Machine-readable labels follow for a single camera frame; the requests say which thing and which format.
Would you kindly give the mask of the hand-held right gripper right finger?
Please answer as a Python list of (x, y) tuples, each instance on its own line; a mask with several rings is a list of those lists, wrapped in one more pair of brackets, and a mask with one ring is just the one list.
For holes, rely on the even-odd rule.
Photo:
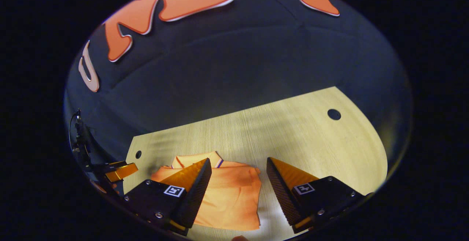
[(295, 234), (322, 229), (367, 198), (336, 177), (318, 178), (273, 157), (267, 158), (266, 172), (280, 208)]

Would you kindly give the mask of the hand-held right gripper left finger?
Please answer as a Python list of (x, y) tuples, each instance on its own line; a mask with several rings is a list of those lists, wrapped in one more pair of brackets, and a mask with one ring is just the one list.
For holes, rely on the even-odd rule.
[(211, 174), (210, 159), (202, 159), (160, 182), (143, 181), (124, 195), (124, 206), (152, 228), (186, 236), (194, 224)]

